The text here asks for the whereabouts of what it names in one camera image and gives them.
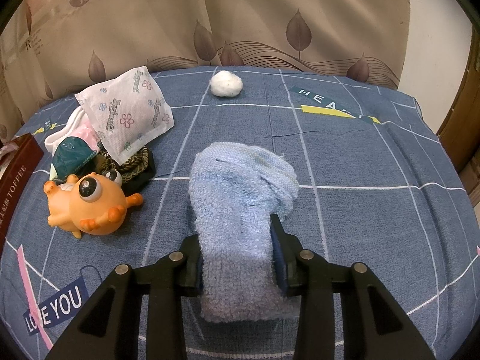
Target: toy eye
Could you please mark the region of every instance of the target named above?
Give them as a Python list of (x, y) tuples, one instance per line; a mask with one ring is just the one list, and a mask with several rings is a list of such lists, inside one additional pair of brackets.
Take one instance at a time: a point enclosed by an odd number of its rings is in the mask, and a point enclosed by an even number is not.
[(93, 177), (85, 177), (78, 187), (78, 193), (82, 200), (92, 203), (102, 196), (102, 185)]
[(114, 183), (122, 186), (122, 175), (116, 170), (108, 170), (103, 175), (109, 180), (112, 180)]

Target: light blue towel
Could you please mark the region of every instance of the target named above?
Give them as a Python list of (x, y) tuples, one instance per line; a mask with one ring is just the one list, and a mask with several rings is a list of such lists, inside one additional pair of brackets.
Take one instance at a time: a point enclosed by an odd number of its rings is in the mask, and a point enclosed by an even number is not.
[(275, 282), (270, 213), (297, 198), (292, 166), (256, 146), (215, 142), (195, 156), (189, 194), (203, 256), (202, 316), (210, 322), (297, 316)]

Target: orange toy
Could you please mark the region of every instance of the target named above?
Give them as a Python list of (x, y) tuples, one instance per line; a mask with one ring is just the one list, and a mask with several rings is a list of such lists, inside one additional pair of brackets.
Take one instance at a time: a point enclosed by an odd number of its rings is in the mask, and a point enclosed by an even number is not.
[(127, 208), (143, 203), (139, 193), (125, 197), (121, 184), (122, 177), (114, 170), (105, 176), (90, 173), (80, 180), (69, 175), (60, 186), (47, 181), (43, 191), (49, 200), (49, 225), (71, 231), (78, 239), (81, 231), (96, 236), (113, 233), (123, 223)]

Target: white cotton ball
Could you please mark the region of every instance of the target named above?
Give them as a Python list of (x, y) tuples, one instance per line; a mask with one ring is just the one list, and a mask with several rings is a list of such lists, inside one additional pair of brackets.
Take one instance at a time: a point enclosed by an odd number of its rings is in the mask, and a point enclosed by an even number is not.
[(242, 88), (242, 79), (226, 70), (219, 71), (210, 80), (210, 90), (215, 96), (234, 97)]

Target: pink stripe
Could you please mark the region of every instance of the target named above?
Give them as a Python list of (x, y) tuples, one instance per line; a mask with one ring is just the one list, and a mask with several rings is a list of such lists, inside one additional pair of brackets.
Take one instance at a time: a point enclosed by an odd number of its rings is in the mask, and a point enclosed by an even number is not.
[(23, 280), (23, 287), (25, 288), (25, 294), (27, 295), (28, 299), (28, 308), (30, 309), (30, 313), (37, 324), (38, 330), (42, 335), (43, 340), (45, 341), (46, 347), (51, 350), (53, 347), (52, 341), (50, 340), (49, 335), (45, 331), (43, 327), (43, 321), (39, 318), (40, 310), (38, 309), (37, 302), (35, 301), (35, 296), (33, 295), (33, 288), (32, 283), (30, 281), (30, 276), (28, 275), (27, 265), (25, 264), (25, 255), (23, 254), (23, 245), (17, 250), (17, 259), (18, 259), (18, 267), (20, 268), (20, 276)]

